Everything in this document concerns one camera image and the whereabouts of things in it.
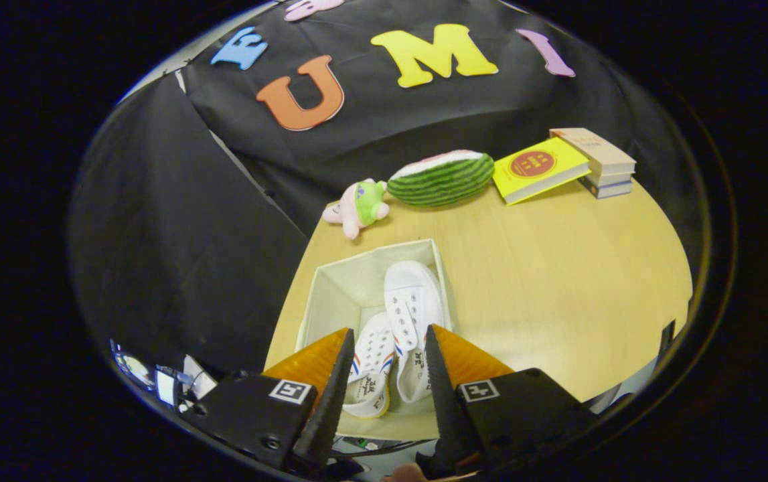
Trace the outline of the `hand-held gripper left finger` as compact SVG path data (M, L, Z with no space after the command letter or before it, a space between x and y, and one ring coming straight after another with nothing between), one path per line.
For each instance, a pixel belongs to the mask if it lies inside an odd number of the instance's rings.
M265 373L227 376L187 410L187 423L271 469L320 471L353 362L354 332L344 327Z

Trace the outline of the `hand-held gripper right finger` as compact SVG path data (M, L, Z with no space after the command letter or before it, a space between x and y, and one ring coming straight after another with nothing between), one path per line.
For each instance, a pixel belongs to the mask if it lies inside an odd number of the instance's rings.
M543 477L595 423L542 370L515 372L443 326L427 327L425 354L439 431L435 454L420 460L430 479Z

